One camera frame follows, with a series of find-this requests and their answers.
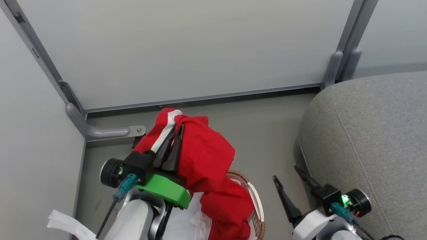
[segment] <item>gray fabric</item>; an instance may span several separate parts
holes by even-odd
[[[373,211],[360,221],[374,237],[427,239],[427,72],[326,88],[298,137],[315,179],[369,196]]]

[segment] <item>white basket handle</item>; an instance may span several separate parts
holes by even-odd
[[[248,182],[249,186],[249,194],[251,195],[252,201],[254,202],[255,212],[257,213],[258,219],[264,222],[264,210],[263,205],[261,204],[260,196],[258,195],[257,190],[252,185],[252,183]]]

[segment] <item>green plastic part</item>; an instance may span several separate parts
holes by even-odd
[[[150,192],[177,207],[188,208],[191,196],[185,188],[166,177],[154,174],[145,186],[136,185],[140,190]]]

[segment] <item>laundry basket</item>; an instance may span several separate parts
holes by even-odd
[[[258,195],[255,187],[249,182],[245,175],[241,174],[240,172],[230,170],[227,173],[227,177],[243,186],[246,191],[248,191],[249,195],[251,195],[252,202],[254,203],[254,210],[252,211],[249,225],[255,230],[257,240],[262,240],[266,226],[264,223],[264,211],[260,196]]]

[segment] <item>red garment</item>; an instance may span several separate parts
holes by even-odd
[[[248,239],[252,199],[242,186],[225,176],[234,159],[234,148],[208,127],[208,117],[189,117],[179,110],[165,108],[134,151],[156,152],[175,122],[176,131],[184,124],[178,176],[186,180],[191,193],[204,192],[200,203],[202,212],[212,220],[209,240]]]

